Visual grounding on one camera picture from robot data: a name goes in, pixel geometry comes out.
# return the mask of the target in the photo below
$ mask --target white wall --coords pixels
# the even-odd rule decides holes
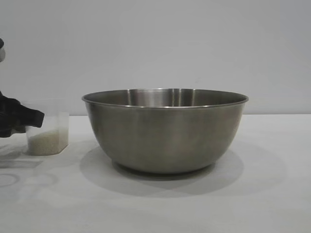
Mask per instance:
[[[2,0],[0,90],[227,90],[246,113],[311,113],[310,0]]]

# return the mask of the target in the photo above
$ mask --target white tabletop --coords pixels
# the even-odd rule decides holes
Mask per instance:
[[[1,233],[310,233],[311,115],[245,115],[229,151],[167,180],[112,165],[85,116],[59,155],[0,139]]]

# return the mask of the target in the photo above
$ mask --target stainless steel bowl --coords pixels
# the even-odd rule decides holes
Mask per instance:
[[[248,97],[197,89],[133,89],[83,96],[98,143],[116,163],[173,174],[204,168],[231,144]]]

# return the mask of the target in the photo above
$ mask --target rice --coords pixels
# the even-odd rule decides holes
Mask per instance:
[[[28,139],[28,153],[31,155],[58,154],[67,145],[68,129],[55,129],[30,137]]]

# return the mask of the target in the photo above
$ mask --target plastic container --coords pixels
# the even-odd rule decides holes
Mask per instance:
[[[24,105],[45,114],[41,128],[26,127],[27,153],[37,156],[59,154],[69,140],[69,113],[64,100],[34,100]]]

